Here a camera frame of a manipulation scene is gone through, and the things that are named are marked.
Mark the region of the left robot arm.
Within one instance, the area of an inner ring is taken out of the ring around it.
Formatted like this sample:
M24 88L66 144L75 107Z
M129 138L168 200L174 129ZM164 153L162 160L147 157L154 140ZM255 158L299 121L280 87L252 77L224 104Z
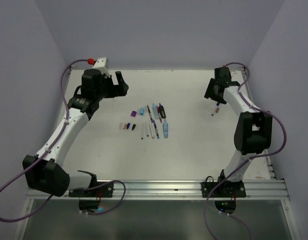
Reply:
M27 185L30 189L61 197L66 191L81 191L86 196L97 193L100 184L94 173L80 170L75 175L63 169L63 163L80 131L99 109L102 99L124 97L129 86L120 71L112 77L100 70L87 69L81 76L81 85L65 103L65 114L47 143L34 156L26 155L22 161Z

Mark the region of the purple ink gel pen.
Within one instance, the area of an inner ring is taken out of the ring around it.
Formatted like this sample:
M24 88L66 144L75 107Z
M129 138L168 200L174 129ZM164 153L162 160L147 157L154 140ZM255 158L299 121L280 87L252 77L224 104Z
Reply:
M149 114L150 121L151 121L152 123L154 123L153 116L152 116L152 113L151 113L151 110L150 110L149 105L146 105L146 107L147 107L147 112L148 112L148 114Z

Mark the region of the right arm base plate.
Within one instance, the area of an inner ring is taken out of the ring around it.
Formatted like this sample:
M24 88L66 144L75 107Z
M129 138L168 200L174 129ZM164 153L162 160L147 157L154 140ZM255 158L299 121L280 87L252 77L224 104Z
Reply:
M209 193L218 185L216 181L203 181L201 184L202 197L207 198ZM216 188L211 197L212 198L245 198L247 196L245 185L242 181L230 182L226 181L224 184Z

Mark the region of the purple marker cap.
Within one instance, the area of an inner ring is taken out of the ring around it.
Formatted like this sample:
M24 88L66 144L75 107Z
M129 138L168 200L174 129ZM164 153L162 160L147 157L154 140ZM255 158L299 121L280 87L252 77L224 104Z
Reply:
M137 115L137 112L135 110L133 110L130 114L131 117L135 117Z

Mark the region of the light blue correction tape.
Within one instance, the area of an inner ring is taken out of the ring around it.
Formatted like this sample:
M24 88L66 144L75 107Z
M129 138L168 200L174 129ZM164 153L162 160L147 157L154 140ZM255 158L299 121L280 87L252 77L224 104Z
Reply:
M164 138L168 138L168 136L169 136L169 125L168 125L166 118L163 119L162 129L163 129Z

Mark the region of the pink ink gel pen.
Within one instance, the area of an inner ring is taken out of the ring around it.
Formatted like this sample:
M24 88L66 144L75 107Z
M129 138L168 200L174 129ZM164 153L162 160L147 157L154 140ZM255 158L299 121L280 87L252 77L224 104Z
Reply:
M162 116L161 116L160 109L159 109L158 105L156 105L156 110L157 110L157 114L158 114L158 118L159 118L160 123L163 123Z

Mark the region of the blue ink gel pen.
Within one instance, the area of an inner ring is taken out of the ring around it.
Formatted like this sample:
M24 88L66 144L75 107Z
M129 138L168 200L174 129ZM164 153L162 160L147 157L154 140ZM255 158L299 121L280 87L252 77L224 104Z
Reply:
M155 120L153 120L152 122L153 122L153 126L154 126L156 137L157 137L157 139L159 139L160 136L159 136L159 132L158 132L158 128L157 128L156 122L155 122Z

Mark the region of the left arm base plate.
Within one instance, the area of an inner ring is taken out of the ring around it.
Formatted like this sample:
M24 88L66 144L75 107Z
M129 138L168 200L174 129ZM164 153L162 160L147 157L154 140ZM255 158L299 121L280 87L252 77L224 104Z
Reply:
M68 196L72 198L111 198L113 195L113 188L113 183L96 181L90 184L88 187L89 190L85 188L73 189L69 191Z

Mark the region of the light blue highlighter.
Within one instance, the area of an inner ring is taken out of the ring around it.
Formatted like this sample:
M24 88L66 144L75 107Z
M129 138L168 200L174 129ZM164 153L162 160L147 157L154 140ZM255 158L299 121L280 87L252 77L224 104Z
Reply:
M158 107L155 103L152 104L152 111L153 111L154 119L159 120L160 117L159 117Z

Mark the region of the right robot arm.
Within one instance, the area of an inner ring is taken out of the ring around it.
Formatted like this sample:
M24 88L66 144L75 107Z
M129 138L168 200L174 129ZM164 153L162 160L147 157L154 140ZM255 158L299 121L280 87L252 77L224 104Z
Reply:
M204 98L218 104L229 105L237 115L237 125L233 136L234 154L222 170L217 183L217 192L229 196L234 190L234 183L243 180L245 171L253 157L260 155L271 146L273 117L256 110L253 102L240 92L240 83L233 81L228 67L214 69Z

